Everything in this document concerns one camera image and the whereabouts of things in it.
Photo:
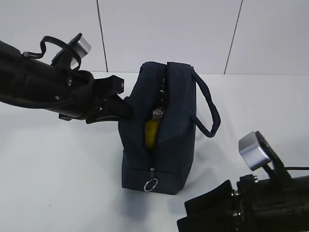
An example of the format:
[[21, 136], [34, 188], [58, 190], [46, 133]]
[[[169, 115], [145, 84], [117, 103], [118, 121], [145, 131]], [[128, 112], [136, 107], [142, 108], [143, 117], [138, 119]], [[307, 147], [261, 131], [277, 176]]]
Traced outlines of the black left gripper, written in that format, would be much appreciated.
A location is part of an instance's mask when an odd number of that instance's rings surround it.
[[124, 92], [124, 79], [112, 75], [95, 79], [88, 71], [58, 77], [55, 96], [70, 103], [53, 108], [59, 118], [85, 120], [86, 124], [131, 119], [133, 107], [119, 97]]

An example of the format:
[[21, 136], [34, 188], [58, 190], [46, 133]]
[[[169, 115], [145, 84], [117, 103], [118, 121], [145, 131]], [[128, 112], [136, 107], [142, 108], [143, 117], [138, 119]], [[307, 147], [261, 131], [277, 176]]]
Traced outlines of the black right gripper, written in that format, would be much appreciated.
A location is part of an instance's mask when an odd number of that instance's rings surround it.
[[230, 180], [184, 203], [187, 216], [177, 221], [179, 232], [307, 232], [309, 178], [280, 184], [255, 176], [240, 177], [237, 204]]

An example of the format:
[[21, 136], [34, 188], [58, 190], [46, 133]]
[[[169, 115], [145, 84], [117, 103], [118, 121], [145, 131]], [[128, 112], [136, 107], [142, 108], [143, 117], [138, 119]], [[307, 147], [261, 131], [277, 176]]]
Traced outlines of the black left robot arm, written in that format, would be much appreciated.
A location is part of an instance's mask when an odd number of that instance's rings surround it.
[[0, 101], [9, 105], [58, 113], [65, 121], [87, 124], [119, 121], [134, 116], [119, 95], [124, 80], [116, 75], [96, 79], [89, 71], [74, 71], [68, 59], [56, 66], [28, 58], [0, 43]]

